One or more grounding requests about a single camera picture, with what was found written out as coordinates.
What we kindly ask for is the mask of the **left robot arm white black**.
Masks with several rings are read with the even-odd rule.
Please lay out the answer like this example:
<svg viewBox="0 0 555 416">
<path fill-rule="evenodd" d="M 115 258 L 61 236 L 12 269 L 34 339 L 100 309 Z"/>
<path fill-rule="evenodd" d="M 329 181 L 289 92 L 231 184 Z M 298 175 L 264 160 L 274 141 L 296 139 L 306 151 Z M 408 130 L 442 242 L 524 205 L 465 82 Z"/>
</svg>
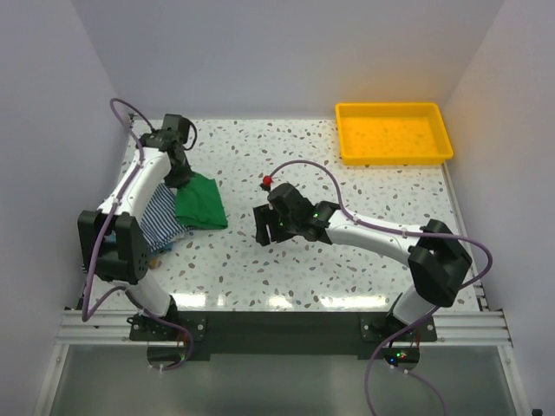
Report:
<svg viewBox="0 0 555 416">
<path fill-rule="evenodd" d="M 197 139 L 197 128 L 187 118 L 166 114 L 162 125 L 136 137 L 134 165 L 94 211 L 77 219 L 82 260 L 87 278 L 82 295 L 82 321 L 87 322 L 109 297 L 90 306 L 97 277 L 123 291 L 148 318 L 149 329 L 161 340 L 174 338 L 180 329 L 173 297 L 150 274 L 150 250 L 140 229 L 147 205 L 160 183 L 172 188 L 188 185 L 193 171 L 186 157 L 188 141 Z"/>
</svg>

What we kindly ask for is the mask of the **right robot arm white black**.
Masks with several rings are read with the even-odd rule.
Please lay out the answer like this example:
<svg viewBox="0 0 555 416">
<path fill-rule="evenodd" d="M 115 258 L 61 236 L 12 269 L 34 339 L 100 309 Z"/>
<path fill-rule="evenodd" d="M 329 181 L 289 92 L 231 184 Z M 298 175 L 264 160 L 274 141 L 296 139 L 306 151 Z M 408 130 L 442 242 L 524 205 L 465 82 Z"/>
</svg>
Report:
<svg viewBox="0 0 555 416">
<path fill-rule="evenodd" d="M 435 307 L 449 308 L 472 259 L 441 221 L 424 226 L 398 225 L 399 235 L 387 233 L 392 224 L 381 221 L 380 230 L 351 219 L 338 203 L 312 204 L 291 184 L 269 192 L 267 203 L 253 209 L 256 241 L 262 246 L 293 237 L 309 242 L 339 244 L 368 250 L 408 267 L 413 283 L 390 307 L 379 329 L 398 341 L 417 330 L 417 320 Z"/>
</svg>

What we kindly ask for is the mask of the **green tank top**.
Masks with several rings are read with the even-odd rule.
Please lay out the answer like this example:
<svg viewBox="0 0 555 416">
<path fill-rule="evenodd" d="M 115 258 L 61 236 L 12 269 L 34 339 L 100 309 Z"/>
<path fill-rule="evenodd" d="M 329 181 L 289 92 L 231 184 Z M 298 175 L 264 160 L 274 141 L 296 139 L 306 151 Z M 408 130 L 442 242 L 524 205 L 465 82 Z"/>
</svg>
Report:
<svg viewBox="0 0 555 416">
<path fill-rule="evenodd" d="M 228 226 L 216 181 L 197 172 L 177 190 L 174 216 L 179 224 L 201 230 L 223 230 Z"/>
</svg>

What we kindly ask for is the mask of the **blue white striped tank top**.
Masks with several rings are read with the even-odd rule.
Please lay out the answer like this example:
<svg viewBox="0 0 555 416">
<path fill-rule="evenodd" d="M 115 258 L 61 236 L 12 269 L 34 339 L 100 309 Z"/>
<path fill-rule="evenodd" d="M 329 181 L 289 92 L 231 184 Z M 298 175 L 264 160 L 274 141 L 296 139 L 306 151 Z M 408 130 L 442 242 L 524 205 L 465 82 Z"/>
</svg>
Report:
<svg viewBox="0 0 555 416">
<path fill-rule="evenodd" d="M 163 249 L 188 231 L 177 221 L 174 208 L 175 195 L 164 184 L 159 184 L 140 221 L 140 229 L 151 252 Z"/>
</svg>

